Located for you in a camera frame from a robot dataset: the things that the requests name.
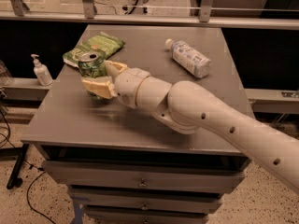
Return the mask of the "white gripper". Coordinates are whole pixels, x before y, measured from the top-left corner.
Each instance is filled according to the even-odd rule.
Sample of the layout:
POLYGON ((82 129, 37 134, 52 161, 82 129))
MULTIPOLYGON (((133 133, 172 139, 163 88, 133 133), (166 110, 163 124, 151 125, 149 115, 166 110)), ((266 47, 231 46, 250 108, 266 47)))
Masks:
POLYGON ((127 69, 128 66, 124 63, 108 60, 105 60, 105 67, 109 77, 83 77, 83 87, 105 99, 117 96, 121 104, 135 109, 138 88, 150 73, 139 68, 127 69))

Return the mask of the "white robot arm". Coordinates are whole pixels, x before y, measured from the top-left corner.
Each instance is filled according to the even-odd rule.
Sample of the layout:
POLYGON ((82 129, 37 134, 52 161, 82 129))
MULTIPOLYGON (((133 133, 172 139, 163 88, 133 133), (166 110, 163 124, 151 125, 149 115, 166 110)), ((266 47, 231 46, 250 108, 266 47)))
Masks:
POLYGON ((78 67, 87 91, 146 110, 179 133, 206 129, 299 193, 299 140, 238 112, 190 81, 171 84, 142 69, 111 61, 80 62, 78 67))

